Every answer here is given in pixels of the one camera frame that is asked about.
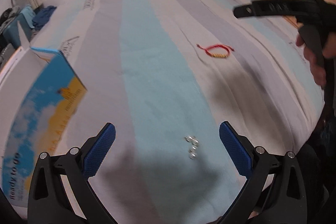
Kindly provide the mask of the right hand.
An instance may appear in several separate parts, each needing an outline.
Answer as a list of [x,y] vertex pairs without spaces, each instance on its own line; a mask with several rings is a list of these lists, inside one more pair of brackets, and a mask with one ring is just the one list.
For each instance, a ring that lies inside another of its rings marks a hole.
[[[310,50],[303,41],[300,35],[297,36],[296,46],[303,46],[303,56],[309,61],[310,71],[313,75],[314,81],[317,85],[324,88],[326,85],[326,71],[323,67],[320,67],[317,64],[317,58],[312,50]],[[336,56],[336,36],[335,33],[330,33],[327,39],[327,43],[325,44],[322,54],[326,59],[333,59]]]

